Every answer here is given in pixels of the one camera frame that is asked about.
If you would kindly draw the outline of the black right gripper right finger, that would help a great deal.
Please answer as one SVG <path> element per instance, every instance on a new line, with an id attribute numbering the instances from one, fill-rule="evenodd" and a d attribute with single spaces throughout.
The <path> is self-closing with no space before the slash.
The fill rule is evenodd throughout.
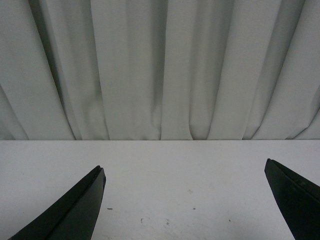
<path id="1" fill-rule="evenodd" d="M 320 187 L 267 159 L 264 172 L 277 206 L 296 240 L 320 238 Z"/>

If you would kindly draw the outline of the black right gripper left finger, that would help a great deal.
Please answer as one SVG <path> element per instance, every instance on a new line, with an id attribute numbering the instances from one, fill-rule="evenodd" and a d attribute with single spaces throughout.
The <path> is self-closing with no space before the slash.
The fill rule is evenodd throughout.
<path id="1" fill-rule="evenodd" d="M 90 240 L 106 185 L 99 165 L 11 240 Z"/>

